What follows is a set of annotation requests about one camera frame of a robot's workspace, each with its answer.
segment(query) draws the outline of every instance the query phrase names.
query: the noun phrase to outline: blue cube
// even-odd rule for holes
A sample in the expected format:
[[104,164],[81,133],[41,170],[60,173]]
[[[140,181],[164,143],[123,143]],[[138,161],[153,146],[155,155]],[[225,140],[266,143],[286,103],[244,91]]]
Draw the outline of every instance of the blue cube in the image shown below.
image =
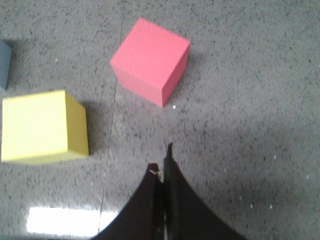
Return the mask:
[[6,90],[12,50],[0,40],[0,90]]

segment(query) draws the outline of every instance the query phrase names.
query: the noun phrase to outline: cube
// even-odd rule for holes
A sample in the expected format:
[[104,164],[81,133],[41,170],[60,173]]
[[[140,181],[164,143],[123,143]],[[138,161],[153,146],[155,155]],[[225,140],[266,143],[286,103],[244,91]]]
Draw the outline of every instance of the cube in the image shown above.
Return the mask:
[[190,41],[140,18],[110,64],[119,83],[163,107],[184,71]]
[[2,162],[39,165],[88,155],[86,109],[65,90],[3,99]]
[[12,50],[0,40],[0,90],[6,90]]

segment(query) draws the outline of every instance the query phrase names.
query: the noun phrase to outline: cube face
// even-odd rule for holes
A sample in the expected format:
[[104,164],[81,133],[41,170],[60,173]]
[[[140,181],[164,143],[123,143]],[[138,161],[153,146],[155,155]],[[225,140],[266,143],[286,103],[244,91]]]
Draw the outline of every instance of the cube face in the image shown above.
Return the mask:
[[[163,106],[168,99],[165,99],[163,89],[165,86],[170,87],[164,91],[171,94],[177,85],[186,69],[186,64],[181,62],[184,56],[188,59],[189,47],[188,39],[140,18],[110,64],[121,85]],[[160,100],[154,99],[158,97],[155,97],[150,89],[154,89],[161,96]]]
[[6,90],[12,50],[0,40],[0,90]]
[[3,162],[42,164],[88,154],[85,108],[65,90],[3,100]]

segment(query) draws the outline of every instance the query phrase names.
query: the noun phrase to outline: floor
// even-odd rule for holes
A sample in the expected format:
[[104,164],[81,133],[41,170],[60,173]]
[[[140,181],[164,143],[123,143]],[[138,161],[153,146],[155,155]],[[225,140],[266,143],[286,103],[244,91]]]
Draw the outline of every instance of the floor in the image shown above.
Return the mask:
[[[90,147],[82,160],[1,163],[0,236],[97,234],[173,142],[187,181],[240,234],[319,239],[319,12],[317,0],[0,0],[14,52],[0,97],[66,89],[86,107]],[[164,108],[109,65],[139,17],[191,41]]]

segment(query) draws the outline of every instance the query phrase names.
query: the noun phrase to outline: pink cube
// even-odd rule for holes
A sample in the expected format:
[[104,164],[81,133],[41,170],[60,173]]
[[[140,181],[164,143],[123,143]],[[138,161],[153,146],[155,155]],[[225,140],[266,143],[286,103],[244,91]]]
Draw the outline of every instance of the pink cube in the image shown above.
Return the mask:
[[190,41],[140,18],[110,64],[120,84],[163,107],[186,70]]

